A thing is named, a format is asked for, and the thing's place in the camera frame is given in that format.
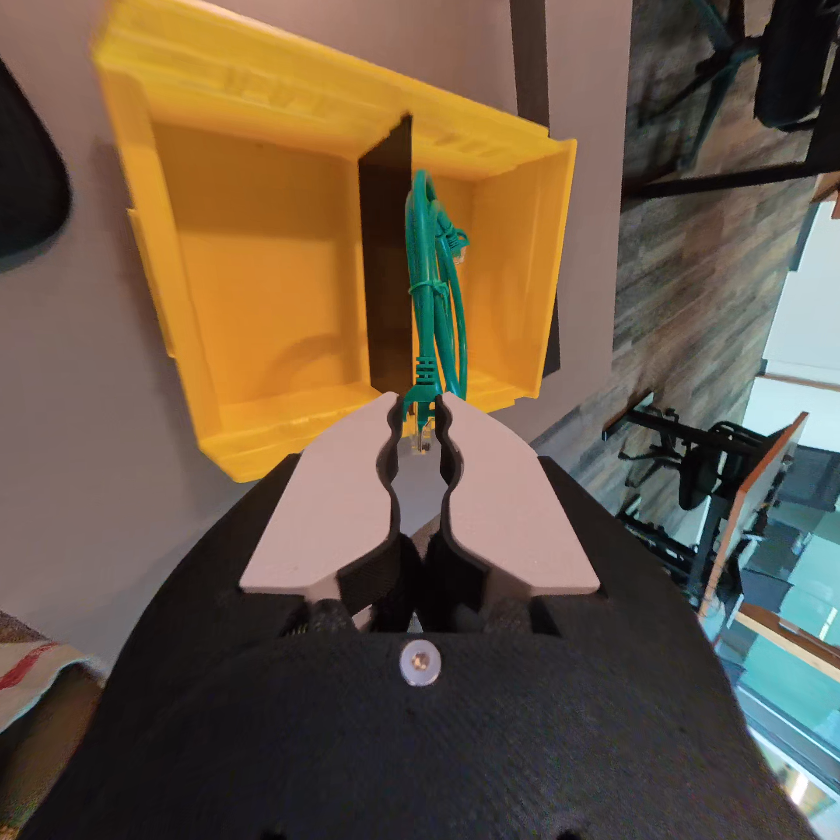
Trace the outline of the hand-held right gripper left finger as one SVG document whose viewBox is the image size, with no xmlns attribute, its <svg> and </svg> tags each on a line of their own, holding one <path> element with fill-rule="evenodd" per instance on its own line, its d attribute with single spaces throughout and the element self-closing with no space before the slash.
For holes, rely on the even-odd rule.
<svg viewBox="0 0 840 840">
<path fill-rule="evenodd" d="M 302 451 L 239 586 L 249 594 L 339 600 L 339 572 L 379 548 L 392 525 L 377 459 L 392 440 L 386 392 L 343 417 Z"/>
</svg>

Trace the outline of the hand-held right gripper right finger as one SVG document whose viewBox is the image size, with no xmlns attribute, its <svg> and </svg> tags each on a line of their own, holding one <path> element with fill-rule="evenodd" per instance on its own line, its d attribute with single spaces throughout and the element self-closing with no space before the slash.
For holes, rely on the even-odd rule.
<svg viewBox="0 0 840 840">
<path fill-rule="evenodd" d="M 436 404 L 440 533 L 457 599 L 589 595 L 601 583 L 536 452 L 454 394 Z"/>
</svg>

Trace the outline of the yellow plastic bin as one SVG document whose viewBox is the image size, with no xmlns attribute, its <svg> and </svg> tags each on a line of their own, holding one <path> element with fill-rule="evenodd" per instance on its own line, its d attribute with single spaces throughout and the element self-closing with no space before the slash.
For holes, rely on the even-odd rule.
<svg viewBox="0 0 840 840">
<path fill-rule="evenodd" d="M 259 480 L 413 383 L 408 281 L 363 256 L 360 163 L 411 117 L 465 230 L 467 401 L 537 398 L 576 140 L 204 2 L 111 2 L 92 58 L 198 447 Z"/>
</svg>

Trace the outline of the grey desk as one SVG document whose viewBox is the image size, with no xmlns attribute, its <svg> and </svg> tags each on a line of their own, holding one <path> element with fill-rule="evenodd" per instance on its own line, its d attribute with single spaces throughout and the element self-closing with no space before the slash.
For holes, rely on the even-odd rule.
<svg viewBox="0 0 840 840">
<path fill-rule="evenodd" d="M 90 57 L 105 2 L 2 2 L 2 59 L 62 154 L 72 213 L 2 274 L 2 609 L 108 668 L 247 490 L 196 447 L 125 213 Z M 547 2 L 550 131 L 578 141 L 560 370 L 496 416 L 529 442 L 613 363 L 632 2 Z"/>
</svg>

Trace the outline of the wooden office table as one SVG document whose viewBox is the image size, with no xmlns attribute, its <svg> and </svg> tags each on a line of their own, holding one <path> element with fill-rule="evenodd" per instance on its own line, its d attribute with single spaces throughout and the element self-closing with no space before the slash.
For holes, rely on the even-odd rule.
<svg viewBox="0 0 840 840">
<path fill-rule="evenodd" d="M 740 542 L 758 538 L 760 516 L 774 503 L 808 419 L 809 413 L 801 412 L 793 422 L 748 446 L 741 472 L 723 481 L 711 496 L 698 545 L 699 570 L 691 572 L 687 585 L 699 622 L 712 609 L 721 577 Z"/>
</svg>

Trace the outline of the dark bin divider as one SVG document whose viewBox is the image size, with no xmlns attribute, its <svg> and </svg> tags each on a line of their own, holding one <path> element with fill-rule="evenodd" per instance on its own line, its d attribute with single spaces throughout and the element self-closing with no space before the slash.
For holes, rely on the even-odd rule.
<svg viewBox="0 0 840 840">
<path fill-rule="evenodd" d="M 404 394 L 413 377 L 405 227 L 412 164 L 409 113 L 358 164 L 367 347 L 371 385 L 379 392 Z"/>
</svg>

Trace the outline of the person's beige sweater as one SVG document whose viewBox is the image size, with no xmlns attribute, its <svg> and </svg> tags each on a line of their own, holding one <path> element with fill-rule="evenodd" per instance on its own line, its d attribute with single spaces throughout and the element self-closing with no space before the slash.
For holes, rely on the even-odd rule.
<svg viewBox="0 0 840 840">
<path fill-rule="evenodd" d="M 107 677 L 95 658 L 1 614 L 1 838 L 16 838 L 83 740 Z"/>
</svg>

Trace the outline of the black wrist rest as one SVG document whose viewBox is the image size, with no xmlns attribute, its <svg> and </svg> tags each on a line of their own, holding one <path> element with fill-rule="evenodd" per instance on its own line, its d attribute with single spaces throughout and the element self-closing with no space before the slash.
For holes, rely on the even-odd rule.
<svg viewBox="0 0 840 840">
<path fill-rule="evenodd" d="M 70 216 L 71 182 L 51 135 L 1 63 L 1 271 L 44 254 Z"/>
</svg>

